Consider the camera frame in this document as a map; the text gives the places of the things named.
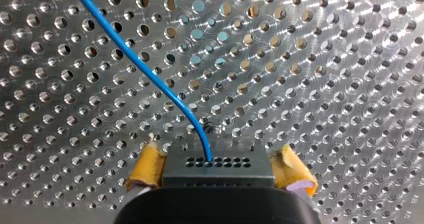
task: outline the blue cable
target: blue cable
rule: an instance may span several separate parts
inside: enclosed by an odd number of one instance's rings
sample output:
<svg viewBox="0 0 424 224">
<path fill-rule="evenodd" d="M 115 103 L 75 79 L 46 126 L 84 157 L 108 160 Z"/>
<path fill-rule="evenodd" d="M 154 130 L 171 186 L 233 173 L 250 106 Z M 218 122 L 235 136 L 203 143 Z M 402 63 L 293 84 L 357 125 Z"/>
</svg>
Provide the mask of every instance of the blue cable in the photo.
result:
<svg viewBox="0 0 424 224">
<path fill-rule="evenodd" d="M 97 22 L 103 27 L 104 31 L 109 35 L 109 37 L 115 42 L 115 44 L 124 52 L 124 54 L 163 92 L 168 96 L 171 101 L 173 101 L 187 116 L 190 122 L 193 124 L 194 128 L 197 131 L 197 134 L 200 137 L 200 140 L 203 145 L 203 152 L 208 161 L 212 160 L 212 154 L 209 146 L 209 141 L 206 136 L 205 131 L 203 130 L 202 125 L 200 125 L 197 118 L 190 111 L 190 109 L 182 102 L 175 93 L 169 89 L 162 80 L 157 77 L 152 70 L 138 58 L 138 56 L 125 44 L 124 40 L 113 30 L 110 23 L 106 18 L 100 13 L 97 6 L 91 0 L 80 0 L 88 11 L 93 15 Z"/>
</svg>

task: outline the yellow tape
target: yellow tape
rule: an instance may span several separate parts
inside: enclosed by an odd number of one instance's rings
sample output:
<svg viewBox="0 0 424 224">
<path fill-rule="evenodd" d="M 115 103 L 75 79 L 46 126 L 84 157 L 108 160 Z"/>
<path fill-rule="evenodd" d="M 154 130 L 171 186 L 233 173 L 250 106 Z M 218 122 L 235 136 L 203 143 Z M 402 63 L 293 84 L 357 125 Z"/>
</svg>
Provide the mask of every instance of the yellow tape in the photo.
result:
<svg viewBox="0 0 424 224">
<path fill-rule="evenodd" d="M 146 145 L 128 180 L 128 187 L 134 184 L 144 184 L 160 187 L 166 156 L 162 154 L 155 143 Z"/>
<path fill-rule="evenodd" d="M 281 152 L 272 156 L 271 165 L 275 176 L 275 187 L 286 188 L 288 185 L 298 181 L 310 181 L 313 183 L 313 187 L 305 190 L 309 196 L 315 194 L 318 188 L 317 180 L 290 146 L 285 145 Z"/>
</svg>

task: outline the metal surface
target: metal surface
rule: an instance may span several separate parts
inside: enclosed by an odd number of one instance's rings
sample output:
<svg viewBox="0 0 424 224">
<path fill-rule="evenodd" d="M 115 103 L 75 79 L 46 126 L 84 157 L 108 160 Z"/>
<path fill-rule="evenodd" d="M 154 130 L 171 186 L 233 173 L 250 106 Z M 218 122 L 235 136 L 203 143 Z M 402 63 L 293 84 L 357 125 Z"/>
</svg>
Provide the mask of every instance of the metal surface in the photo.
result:
<svg viewBox="0 0 424 224">
<path fill-rule="evenodd" d="M 274 175 L 263 146 L 222 148 L 219 138 L 211 143 L 214 159 L 206 162 L 201 150 L 174 143 L 162 177 L 164 187 L 248 186 L 273 187 Z"/>
<path fill-rule="evenodd" d="M 414 216 L 424 0 L 94 1 L 202 121 L 290 143 L 324 223 Z M 110 221 L 149 133 L 198 142 L 90 20 L 77 0 L 0 0 L 4 222 Z"/>
</svg>

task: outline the perforated metal sheet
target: perforated metal sheet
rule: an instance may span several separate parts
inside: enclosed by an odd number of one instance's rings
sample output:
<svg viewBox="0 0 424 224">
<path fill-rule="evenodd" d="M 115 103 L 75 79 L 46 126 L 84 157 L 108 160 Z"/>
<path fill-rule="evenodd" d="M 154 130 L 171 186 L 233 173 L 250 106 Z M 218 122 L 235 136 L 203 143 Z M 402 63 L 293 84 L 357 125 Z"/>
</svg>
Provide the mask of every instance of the perforated metal sheet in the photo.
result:
<svg viewBox="0 0 424 224">
<path fill-rule="evenodd" d="M 324 223 L 414 218 L 423 1 L 94 0 L 201 121 L 290 143 Z M 0 44 L 2 221 L 110 222 L 148 133 L 197 139 L 78 0 L 0 0 Z"/>
</svg>

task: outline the blue wire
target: blue wire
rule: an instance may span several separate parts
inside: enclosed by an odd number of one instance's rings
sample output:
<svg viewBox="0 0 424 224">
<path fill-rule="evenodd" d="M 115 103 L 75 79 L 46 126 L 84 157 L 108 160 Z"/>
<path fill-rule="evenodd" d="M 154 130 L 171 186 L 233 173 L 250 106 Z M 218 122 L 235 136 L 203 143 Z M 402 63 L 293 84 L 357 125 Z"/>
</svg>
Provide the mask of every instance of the blue wire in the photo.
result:
<svg viewBox="0 0 424 224">
<path fill-rule="evenodd" d="M 194 114 L 190 111 L 190 109 L 182 102 L 175 93 L 169 89 L 162 80 L 157 77 L 152 70 L 141 61 L 138 56 L 125 44 L 124 40 L 113 30 L 110 23 L 106 20 L 105 17 L 103 17 L 102 14 L 100 14 L 99 9 L 97 6 L 91 1 L 91 0 L 80 0 L 85 7 L 87 7 L 88 11 L 91 13 L 91 15 L 94 16 L 94 18 L 97 20 L 97 22 L 103 27 L 104 31 L 109 35 L 109 37 L 115 42 L 115 44 L 124 52 L 124 54 L 163 92 L 165 95 L 171 99 L 184 113 L 184 115 L 187 116 L 187 118 L 190 120 L 190 122 L 193 124 L 194 128 L 196 129 L 197 133 L 199 134 L 200 140 L 203 145 L 203 152 L 205 154 L 205 157 L 208 161 L 212 160 L 212 154 L 208 142 L 208 138 L 206 137 L 206 133 L 202 128 L 202 125 L 200 125 L 197 118 L 194 116 Z"/>
</svg>

